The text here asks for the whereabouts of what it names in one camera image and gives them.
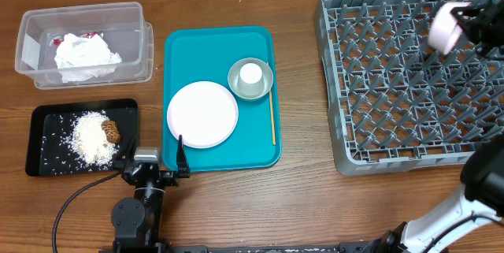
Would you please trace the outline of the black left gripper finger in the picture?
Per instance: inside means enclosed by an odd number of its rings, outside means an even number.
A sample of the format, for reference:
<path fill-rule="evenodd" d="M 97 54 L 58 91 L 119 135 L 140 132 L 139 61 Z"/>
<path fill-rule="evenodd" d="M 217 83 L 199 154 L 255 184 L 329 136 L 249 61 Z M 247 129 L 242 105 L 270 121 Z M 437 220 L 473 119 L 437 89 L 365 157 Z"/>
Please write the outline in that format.
<path fill-rule="evenodd" d="M 113 160 L 114 169 L 124 169 L 132 157 L 134 156 L 136 145 L 138 143 L 137 135 L 133 135 L 128 143 L 122 149 L 122 152 L 118 153 L 116 158 Z"/>
<path fill-rule="evenodd" d="M 187 157 L 184 150 L 183 136 L 179 135 L 178 137 L 178 147 L 176 152 L 176 165 L 177 165 L 177 173 L 178 174 L 189 174 L 190 167 L 187 162 Z"/>

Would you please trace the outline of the large pink plate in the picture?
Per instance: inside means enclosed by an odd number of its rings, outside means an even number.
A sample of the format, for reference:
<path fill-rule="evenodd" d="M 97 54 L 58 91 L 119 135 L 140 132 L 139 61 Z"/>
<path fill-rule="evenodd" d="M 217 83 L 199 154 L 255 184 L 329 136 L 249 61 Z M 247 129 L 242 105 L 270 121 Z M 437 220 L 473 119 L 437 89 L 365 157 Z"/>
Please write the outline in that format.
<path fill-rule="evenodd" d="M 224 86 L 198 81 L 178 90 L 166 111 L 172 135 L 192 148 L 204 149 L 223 143 L 235 130 L 239 108 Z"/>

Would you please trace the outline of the wooden chopstick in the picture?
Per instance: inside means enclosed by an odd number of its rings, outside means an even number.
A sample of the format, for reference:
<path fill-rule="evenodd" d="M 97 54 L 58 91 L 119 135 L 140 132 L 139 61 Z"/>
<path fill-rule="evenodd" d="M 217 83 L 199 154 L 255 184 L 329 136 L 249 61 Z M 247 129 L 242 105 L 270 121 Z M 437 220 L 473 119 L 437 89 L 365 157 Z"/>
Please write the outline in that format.
<path fill-rule="evenodd" d="M 269 63 L 267 63 L 271 72 L 272 68 Z M 271 84 L 274 83 L 274 75 L 272 73 Z M 270 119 L 271 119 L 271 128 L 272 128 L 272 145 L 276 146 L 276 128 L 275 128 L 275 119 L 274 119 L 274 108 L 273 108 L 273 100 L 272 100 L 272 86 L 269 89 L 269 110 L 270 110 Z"/>

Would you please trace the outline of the white napkin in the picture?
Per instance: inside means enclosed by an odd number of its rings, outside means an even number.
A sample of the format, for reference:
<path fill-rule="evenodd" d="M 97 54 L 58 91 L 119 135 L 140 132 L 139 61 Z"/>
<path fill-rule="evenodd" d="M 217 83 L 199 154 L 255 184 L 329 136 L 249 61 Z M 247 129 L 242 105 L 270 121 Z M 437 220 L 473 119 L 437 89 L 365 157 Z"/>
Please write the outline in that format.
<path fill-rule="evenodd" d="M 113 73 L 116 64 L 122 62 L 118 53 L 113 53 L 102 37 L 95 35 L 90 39 L 80 38 L 72 33 L 64 36 L 54 57 L 63 83 L 82 82 L 92 77 Z"/>

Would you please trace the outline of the white paper cup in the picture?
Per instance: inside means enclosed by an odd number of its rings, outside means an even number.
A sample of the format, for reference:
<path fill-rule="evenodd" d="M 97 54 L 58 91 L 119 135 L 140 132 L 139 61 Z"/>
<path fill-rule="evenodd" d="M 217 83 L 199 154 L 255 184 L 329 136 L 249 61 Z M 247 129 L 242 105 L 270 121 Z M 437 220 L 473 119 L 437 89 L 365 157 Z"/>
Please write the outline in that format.
<path fill-rule="evenodd" d="M 259 65 L 246 63 L 239 70 L 237 83 L 238 92 L 247 98 L 255 98 L 262 93 L 264 87 L 263 72 Z"/>

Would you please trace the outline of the grey bowl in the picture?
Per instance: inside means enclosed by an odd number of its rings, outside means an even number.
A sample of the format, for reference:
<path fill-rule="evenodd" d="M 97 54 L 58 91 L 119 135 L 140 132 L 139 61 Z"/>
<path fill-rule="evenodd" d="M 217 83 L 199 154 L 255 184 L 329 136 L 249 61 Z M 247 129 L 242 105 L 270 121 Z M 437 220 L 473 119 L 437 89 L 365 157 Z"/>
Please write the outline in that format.
<path fill-rule="evenodd" d="M 228 85 L 239 98 L 254 101 L 267 95 L 274 83 L 270 65 L 258 58 L 238 60 L 228 72 Z"/>

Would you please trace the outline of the red foil wrapper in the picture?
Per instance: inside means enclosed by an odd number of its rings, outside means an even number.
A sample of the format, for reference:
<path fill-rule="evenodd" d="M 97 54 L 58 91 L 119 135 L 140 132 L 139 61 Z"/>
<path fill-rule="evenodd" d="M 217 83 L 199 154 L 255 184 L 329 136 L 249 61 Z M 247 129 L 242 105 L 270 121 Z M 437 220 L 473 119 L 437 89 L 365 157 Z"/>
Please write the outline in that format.
<path fill-rule="evenodd" d="M 93 36 L 95 35 L 98 35 L 100 37 L 103 37 L 103 32 L 101 31 L 93 31 L 93 32 L 88 32 L 88 33 L 85 33 L 85 34 L 82 34 L 80 36 L 80 38 L 87 38 L 87 39 L 90 39 L 92 38 Z M 56 36 L 54 37 L 52 40 L 51 40 L 51 45 L 54 45 L 56 47 L 58 47 L 62 42 L 64 41 L 64 37 L 63 36 Z"/>

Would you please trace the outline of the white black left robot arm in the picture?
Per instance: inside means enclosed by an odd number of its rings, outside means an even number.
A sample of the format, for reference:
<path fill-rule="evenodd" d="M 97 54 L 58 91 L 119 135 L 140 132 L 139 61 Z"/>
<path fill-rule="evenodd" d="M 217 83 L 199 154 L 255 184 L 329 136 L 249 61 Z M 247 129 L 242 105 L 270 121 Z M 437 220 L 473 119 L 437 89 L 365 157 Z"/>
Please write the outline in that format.
<path fill-rule="evenodd" d="M 165 189 L 191 176 L 183 146 L 178 138 L 176 170 L 161 168 L 161 153 L 153 147 L 139 147 L 122 163 L 121 178 L 135 188 L 134 195 L 120 200 L 112 209 L 115 228 L 114 252 L 173 252 L 159 237 Z"/>

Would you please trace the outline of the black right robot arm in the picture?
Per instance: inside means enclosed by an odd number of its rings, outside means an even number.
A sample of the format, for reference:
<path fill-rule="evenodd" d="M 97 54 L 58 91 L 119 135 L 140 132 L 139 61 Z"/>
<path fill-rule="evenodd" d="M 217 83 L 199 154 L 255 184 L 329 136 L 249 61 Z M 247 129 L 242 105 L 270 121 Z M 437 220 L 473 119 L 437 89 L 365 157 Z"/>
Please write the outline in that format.
<path fill-rule="evenodd" d="M 428 45 L 448 54 L 461 35 L 489 58 L 503 48 L 503 3 L 448 2 L 436 13 Z M 363 247 L 364 252 L 445 252 L 464 235 L 503 217 L 503 137 L 480 147 L 466 162 L 456 192 L 426 215 L 404 222 Z"/>

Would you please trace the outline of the grey dishwasher rack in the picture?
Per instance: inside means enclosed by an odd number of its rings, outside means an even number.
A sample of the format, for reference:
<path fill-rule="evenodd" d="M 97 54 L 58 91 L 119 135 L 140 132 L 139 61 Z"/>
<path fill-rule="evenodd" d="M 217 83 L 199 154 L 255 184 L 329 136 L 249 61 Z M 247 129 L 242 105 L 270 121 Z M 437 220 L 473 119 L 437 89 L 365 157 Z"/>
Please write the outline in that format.
<path fill-rule="evenodd" d="M 428 29 L 450 1 L 320 0 L 314 15 L 336 169 L 347 176 L 460 165 L 503 133 L 503 60 Z"/>

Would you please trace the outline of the rice food scraps pile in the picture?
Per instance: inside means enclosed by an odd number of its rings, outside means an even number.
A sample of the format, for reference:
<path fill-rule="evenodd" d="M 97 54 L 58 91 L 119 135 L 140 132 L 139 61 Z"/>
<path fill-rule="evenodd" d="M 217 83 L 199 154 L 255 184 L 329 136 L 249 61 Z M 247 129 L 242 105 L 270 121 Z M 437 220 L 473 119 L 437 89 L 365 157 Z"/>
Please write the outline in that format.
<path fill-rule="evenodd" d="M 112 121 L 105 110 L 47 115 L 43 122 L 39 174 L 57 176 L 112 169 L 120 143 L 107 141 L 101 128 L 103 121 Z"/>

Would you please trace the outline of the black plastic tray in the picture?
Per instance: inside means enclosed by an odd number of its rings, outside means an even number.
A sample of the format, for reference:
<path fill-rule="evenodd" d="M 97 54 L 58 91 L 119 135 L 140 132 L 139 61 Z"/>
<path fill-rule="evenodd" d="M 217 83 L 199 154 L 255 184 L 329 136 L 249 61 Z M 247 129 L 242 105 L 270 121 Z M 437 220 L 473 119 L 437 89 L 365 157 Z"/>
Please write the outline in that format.
<path fill-rule="evenodd" d="M 96 112 L 117 123 L 120 143 L 112 159 L 102 165 L 85 162 L 71 146 L 77 120 Z M 39 106 L 31 115 L 25 172 L 30 177 L 105 172 L 124 155 L 131 157 L 138 146 L 139 110 L 134 99 L 108 99 Z"/>

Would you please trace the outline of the clear plastic bin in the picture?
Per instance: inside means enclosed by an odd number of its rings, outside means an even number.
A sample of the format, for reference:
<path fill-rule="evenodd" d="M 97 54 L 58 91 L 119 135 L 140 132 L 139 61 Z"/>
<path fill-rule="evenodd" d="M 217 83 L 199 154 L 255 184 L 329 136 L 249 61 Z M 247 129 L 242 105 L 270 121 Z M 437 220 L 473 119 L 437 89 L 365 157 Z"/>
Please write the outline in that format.
<path fill-rule="evenodd" d="M 154 68 L 153 28 L 138 2 L 27 11 L 15 70 L 38 89 L 141 83 Z"/>

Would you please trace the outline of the teal serving tray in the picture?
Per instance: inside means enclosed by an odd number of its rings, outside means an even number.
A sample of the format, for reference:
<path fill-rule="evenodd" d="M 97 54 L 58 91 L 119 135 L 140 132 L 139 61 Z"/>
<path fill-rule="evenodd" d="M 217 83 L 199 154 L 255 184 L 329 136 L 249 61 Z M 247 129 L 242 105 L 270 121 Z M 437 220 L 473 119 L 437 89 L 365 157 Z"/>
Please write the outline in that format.
<path fill-rule="evenodd" d="M 173 32 L 165 41 L 163 106 L 197 81 L 228 86 L 230 68 L 243 58 L 275 66 L 272 36 L 261 26 L 199 28 Z M 233 133 L 211 148 L 184 148 L 193 172 L 267 168 L 282 152 L 277 88 L 272 88 L 276 146 L 272 145 L 269 93 L 255 101 L 237 99 L 239 119 Z"/>

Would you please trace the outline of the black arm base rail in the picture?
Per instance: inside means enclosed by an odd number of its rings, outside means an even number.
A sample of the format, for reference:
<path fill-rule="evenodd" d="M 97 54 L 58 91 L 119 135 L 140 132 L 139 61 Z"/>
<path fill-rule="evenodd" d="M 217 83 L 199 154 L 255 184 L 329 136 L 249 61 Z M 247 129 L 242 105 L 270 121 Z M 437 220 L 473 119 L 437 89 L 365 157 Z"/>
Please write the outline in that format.
<path fill-rule="evenodd" d="M 113 252 L 155 252 L 155 253 L 364 253 L 384 252 L 379 249 L 379 241 L 342 242 L 337 245 L 269 246 L 269 247 L 174 247 L 158 244 L 153 247 L 114 248 L 99 250 L 99 253 Z"/>

